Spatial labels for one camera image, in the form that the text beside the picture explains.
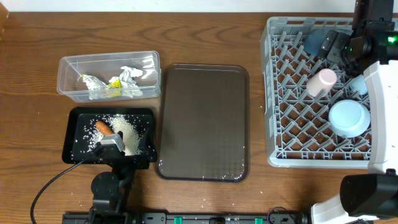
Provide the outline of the light blue bowl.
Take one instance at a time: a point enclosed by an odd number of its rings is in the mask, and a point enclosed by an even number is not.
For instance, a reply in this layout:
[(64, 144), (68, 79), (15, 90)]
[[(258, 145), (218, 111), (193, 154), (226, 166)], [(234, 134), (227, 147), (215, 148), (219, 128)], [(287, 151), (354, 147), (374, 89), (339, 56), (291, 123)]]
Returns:
[(370, 123), (369, 110), (354, 100), (341, 100), (329, 110), (331, 130), (343, 138), (353, 138), (364, 133)]

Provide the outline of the orange carrot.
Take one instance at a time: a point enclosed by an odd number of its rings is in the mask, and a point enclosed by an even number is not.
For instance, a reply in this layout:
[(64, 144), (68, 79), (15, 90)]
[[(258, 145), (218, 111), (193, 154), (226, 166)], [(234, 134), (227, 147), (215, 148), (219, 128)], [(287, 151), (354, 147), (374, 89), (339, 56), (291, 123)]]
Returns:
[(97, 121), (95, 126), (97, 130), (104, 136), (113, 134), (113, 131), (110, 129), (110, 127), (102, 121)]

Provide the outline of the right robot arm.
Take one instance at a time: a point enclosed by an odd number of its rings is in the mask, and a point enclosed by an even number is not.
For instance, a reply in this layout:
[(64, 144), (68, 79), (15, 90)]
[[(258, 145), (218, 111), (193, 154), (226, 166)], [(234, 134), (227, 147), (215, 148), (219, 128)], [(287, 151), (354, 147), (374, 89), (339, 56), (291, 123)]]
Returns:
[(397, 216), (397, 32), (310, 34), (305, 51), (364, 75), (370, 100), (368, 173), (347, 175), (337, 196), (311, 207), (312, 223), (354, 223)]

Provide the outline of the pile of white rice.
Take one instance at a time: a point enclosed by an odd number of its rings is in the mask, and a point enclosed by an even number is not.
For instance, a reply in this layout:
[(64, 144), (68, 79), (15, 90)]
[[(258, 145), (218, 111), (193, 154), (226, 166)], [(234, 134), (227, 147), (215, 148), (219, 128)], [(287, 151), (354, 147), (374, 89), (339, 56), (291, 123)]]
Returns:
[(135, 117), (123, 114), (83, 114), (79, 116), (79, 127), (73, 140), (73, 147), (77, 152), (73, 152), (72, 156), (77, 156), (78, 152), (83, 154), (91, 152), (96, 143), (101, 141), (104, 135), (97, 130), (95, 126), (97, 121), (106, 123), (115, 134), (123, 132), (123, 142), (126, 146), (124, 152), (127, 156), (138, 154), (137, 147), (141, 134), (134, 124), (134, 121), (137, 121)]

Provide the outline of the white paper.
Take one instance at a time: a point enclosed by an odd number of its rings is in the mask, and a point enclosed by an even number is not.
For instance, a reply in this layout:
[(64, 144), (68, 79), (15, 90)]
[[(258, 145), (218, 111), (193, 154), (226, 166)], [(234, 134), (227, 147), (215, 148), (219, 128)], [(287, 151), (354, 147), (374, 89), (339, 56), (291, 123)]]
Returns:
[(118, 89), (116, 96), (128, 96), (130, 98), (142, 96), (143, 92), (137, 85), (135, 78), (143, 75), (143, 71), (134, 67), (123, 66), (123, 72), (118, 77), (112, 77), (106, 85), (107, 89)]

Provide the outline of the pink white cup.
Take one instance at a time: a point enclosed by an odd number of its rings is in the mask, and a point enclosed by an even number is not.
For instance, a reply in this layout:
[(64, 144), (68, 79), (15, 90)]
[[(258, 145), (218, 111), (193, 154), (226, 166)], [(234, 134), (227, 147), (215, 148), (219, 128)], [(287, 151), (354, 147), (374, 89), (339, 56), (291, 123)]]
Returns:
[(333, 88), (336, 81), (336, 73), (329, 68), (324, 68), (308, 80), (306, 88), (308, 93), (314, 97), (321, 91), (324, 91), (323, 97), (325, 97)]

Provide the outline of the dark blue plate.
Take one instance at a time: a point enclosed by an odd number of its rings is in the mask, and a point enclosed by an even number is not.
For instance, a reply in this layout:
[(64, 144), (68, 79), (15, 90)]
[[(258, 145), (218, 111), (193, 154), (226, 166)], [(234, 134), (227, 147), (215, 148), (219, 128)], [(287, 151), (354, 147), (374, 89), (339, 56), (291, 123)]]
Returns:
[(325, 29), (315, 29), (309, 32), (303, 42), (304, 51), (312, 55), (318, 55), (327, 33), (328, 30)]

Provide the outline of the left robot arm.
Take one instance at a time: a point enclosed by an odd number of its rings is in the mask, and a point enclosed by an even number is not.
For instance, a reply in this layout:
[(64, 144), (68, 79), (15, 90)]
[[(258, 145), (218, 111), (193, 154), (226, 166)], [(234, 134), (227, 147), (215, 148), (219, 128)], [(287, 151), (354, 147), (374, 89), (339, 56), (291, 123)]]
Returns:
[(140, 154), (128, 156), (119, 134), (109, 134), (96, 144), (94, 155), (112, 168), (98, 174), (91, 183), (93, 206), (89, 211), (89, 223), (132, 223), (134, 218), (125, 209), (134, 174), (148, 169), (157, 159), (152, 130), (145, 130), (138, 144)]

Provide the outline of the light blue cup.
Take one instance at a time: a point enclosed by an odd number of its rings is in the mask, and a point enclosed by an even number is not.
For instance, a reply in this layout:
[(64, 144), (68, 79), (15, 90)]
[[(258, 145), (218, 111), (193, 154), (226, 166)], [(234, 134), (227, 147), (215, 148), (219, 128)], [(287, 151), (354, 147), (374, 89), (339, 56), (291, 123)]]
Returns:
[(353, 92), (358, 92), (360, 95), (365, 95), (368, 93), (368, 88), (366, 86), (364, 75), (359, 75), (353, 78), (352, 82), (349, 84), (349, 88)]

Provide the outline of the foil wrapper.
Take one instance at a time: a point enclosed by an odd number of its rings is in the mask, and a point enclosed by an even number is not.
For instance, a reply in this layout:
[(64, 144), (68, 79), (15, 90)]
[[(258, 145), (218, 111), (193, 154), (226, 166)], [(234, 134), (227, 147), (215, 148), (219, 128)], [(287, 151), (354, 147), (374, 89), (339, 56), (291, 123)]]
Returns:
[(91, 75), (81, 74), (81, 77), (89, 90), (89, 98), (91, 100), (102, 100), (122, 95), (122, 86), (119, 79), (116, 79), (109, 84), (105, 84), (97, 77)]

